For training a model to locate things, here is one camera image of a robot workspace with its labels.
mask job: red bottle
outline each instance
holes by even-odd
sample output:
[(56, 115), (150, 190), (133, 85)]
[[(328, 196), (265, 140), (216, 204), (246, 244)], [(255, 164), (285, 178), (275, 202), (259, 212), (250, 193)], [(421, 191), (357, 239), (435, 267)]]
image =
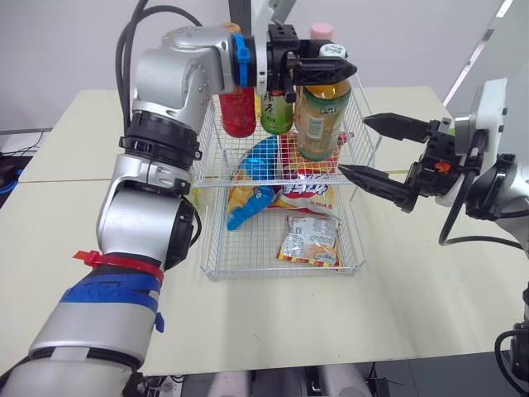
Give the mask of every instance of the red bottle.
[(245, 138), (255, 130), (254, 88), (238, 88), (234, 93), (219, 95), (222, 127), (234, 138)]

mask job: white wall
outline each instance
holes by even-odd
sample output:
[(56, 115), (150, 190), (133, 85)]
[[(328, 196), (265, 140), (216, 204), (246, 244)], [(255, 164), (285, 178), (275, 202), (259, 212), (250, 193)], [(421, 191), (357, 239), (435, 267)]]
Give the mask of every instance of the white wall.
[(508, 114), (501, 152), (529, 162), (529, 7), (514, 0), (447, 108), (453, 115), (468, 112), (476, 89), (486, 80), (508, 78)]
[[(177, 5), (204, 25), (230, 20), (227, 0), (148, 5), (158, 4)], [(135, 5), (135, 0), (1, 0), (0, 130), (52, 127), (77, 92), (115, 89), (116, 42)], [(133, 54), (187, 25), (174, 14), (149, 17), (136, 30)]]
[[(0, 1), (0, 130), (51, 127), (83, 89), (114, 89), (114, 49), (133, 0)], [(229, 19), (227, 0), (157, 0), (202, 23)], [(501, 0), (298, 0), (288, 22), (306, 37), (331, 22), (366, 86), (430, 85), (443, 98)], [(176, 16), (141, 23), (135, 54)]]

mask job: plastic bottle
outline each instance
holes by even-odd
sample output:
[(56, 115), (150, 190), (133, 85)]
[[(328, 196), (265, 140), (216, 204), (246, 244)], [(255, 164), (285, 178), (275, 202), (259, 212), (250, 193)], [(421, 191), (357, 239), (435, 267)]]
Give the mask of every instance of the plastic bottle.
[[(346, 57), (346, 49), (325, 44), (320, 56)], [(296, 103), (298, 151), (305, 159), (323, 161), (336, 148), (351, 93), (349, 80), (330, 85), (305, 86)]]
[[(226, 23), (230, 33), (241, 33), (241, 28), (235, 23)], [(218, 96), (221, 103), (222, 127), (229, 136), (245, 138), (255, 130), (255, 99), (254, 88), (237, 87), (234, 93), (224, 93)]]
[(315, 22), (311, 25), (311, 39), (313, 40), (332, 40), (334, 29), (330, 23)]
[[(327, 22), (314, 22), (311, 25), (311, 40), (332, 40), (332, 34), (334, 33), (334, 28), (330, 23)], [(303, 86), (299, 85), (296, 87), (296, 105), (299, 104), (299, 98), (301, 97), (301, 90)], [(294, 125), (296, 126), (296, 129), (299, 129), (298, 123), (299, 123), (299, 117), (297, 117), (298, 113), (294, 112)]]
[(289, 132), (293, 123), (293, 105), (284, 100), (283, 92), (267, 92), (261, 98), (261, 126), (269, 134)]

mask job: blue snack bag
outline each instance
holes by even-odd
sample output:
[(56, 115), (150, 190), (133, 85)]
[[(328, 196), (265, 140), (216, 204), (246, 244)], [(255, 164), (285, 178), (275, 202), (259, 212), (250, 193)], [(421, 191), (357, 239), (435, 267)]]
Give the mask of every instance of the blue snack bag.
[[(236, 180), (272, 180), (278, 152), (276, 136), (255, 145), (241, 161)], [(235, 186), (228, 196), (228, 230), (236, 230), (246, 219), (266, 209), (274, 201), (273, 186)]]

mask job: bottle cap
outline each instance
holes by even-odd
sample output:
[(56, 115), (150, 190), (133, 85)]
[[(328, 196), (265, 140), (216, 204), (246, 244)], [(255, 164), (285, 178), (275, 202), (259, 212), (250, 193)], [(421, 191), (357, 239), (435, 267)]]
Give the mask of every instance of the bottle cap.
[(311, 26), (311, 39), (314, 40), (332, 40), (334, 29), (330, 23), (316, 22)]
[(236, 23), (226, 22), (226, 23), (223, 23), (221, 26), (224, 26), (225, 28), (227, 28), (227, 30), (231, 34), (233, 34), (233, 33), (241, 33), (241, 27), (239, 25), (237, 25)]
[(346, 58), (347, 51), (343, 45), (339, 44), (325, 44), (320, 47), (320, 56), (339, 56)]

